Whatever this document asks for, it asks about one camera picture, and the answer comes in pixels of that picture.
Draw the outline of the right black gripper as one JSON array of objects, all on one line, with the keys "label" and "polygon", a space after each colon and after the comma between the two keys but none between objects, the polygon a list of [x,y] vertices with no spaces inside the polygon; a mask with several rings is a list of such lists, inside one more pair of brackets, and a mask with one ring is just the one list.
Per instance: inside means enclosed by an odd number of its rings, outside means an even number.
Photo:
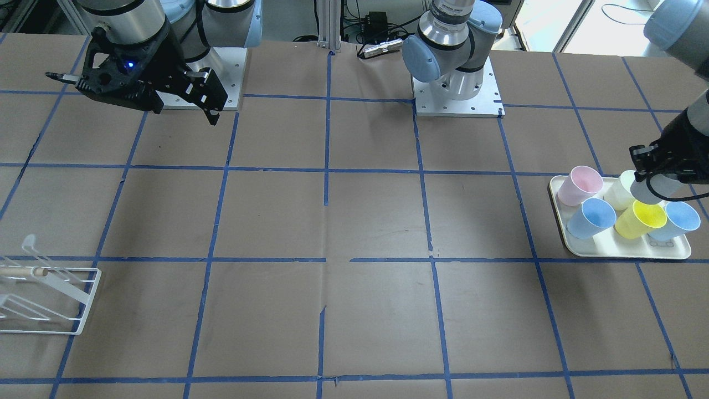
[{"label": "right black gripper", "polygon": [[125,69],[131,83],[127,97],[130,107],[142,111],[162,111],[158,93],[181,96],[202,109],[211,126],[217,125],[228,101],[213,69],[192,71],[174,33],[157,33],[144,43],[126,47]]}]

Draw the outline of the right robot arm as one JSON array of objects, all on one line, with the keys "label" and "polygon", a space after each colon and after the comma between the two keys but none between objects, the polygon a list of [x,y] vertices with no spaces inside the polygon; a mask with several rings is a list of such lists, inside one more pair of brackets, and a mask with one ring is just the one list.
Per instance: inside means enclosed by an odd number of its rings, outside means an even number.
[{"label": "right robot arm", "polygon": [[159,114],[200,109],[212,125],[240,106],[261,1],[81,1],[91,28],[82,71],[53,75],[95,101]]}]

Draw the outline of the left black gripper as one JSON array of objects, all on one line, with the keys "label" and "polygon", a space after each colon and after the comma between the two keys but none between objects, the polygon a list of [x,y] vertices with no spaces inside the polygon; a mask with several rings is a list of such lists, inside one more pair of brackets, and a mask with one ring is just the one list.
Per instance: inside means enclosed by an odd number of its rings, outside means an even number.
[{"label": "left black gripper", "polygon": [[708,180],[707,135],[682,111],[650,146],[629,148],[635,166],[635,181],[664,175],[679,182],[706,185]]}]

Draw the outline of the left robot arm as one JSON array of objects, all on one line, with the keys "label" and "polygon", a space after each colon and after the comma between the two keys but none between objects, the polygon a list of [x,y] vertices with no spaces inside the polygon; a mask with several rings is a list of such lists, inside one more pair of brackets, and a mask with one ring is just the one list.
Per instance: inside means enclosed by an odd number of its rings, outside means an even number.
[{"label": "left robot arm", "polygon": [[[483,67],[498,33],[500,12],[474,1],[433,1],[403,42],[406,68],[414,79],[432,83],[460,71]],[[707,81],[707,2],[664,1],[643,30],[650,43]],[[666,175],[684,184],[707,184],[707,93],[668,124],[648,146],[629,149],[636,181]]]}]

